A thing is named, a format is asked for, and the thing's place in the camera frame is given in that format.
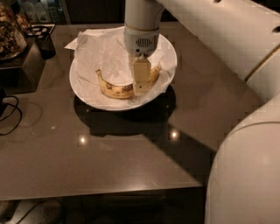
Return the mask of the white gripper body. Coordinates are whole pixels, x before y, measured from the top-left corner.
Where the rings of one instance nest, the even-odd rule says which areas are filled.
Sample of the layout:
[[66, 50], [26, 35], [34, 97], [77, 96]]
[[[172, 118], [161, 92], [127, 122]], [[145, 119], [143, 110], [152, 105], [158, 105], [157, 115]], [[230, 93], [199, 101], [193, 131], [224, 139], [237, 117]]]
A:
[[132, 57], [149, 58], [158, 47], [159, 28], [124, 25], [124, 45]]

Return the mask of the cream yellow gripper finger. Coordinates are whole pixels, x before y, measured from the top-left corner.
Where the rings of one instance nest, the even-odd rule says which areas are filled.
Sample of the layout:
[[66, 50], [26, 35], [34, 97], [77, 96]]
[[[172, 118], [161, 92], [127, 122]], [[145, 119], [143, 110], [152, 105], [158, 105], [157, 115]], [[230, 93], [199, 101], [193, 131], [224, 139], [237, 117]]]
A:
[[132, 63], [133, 89], [135, 96], [143, 95], [148, 90], [151, 63], [146, 58], [137, 58]]

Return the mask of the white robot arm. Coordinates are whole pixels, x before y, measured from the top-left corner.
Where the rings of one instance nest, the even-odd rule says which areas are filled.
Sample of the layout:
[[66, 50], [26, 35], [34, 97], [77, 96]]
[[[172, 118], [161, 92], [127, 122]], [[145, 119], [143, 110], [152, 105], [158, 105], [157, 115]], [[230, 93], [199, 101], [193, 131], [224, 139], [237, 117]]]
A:
[[212, 102], [222, 123], [222, 101], [251, 90], [263, 105], [242, 119], [217, 151], [197, 145], [204, 160], [184, 157], [188, 174], [206, 186], [205, 224], [280, 224], [279, 15], [253, 0], [125, 0], [125, 34], [132, 53], [155, 45], [138, 37], [159, 29], [168, 10], [231, 70]]

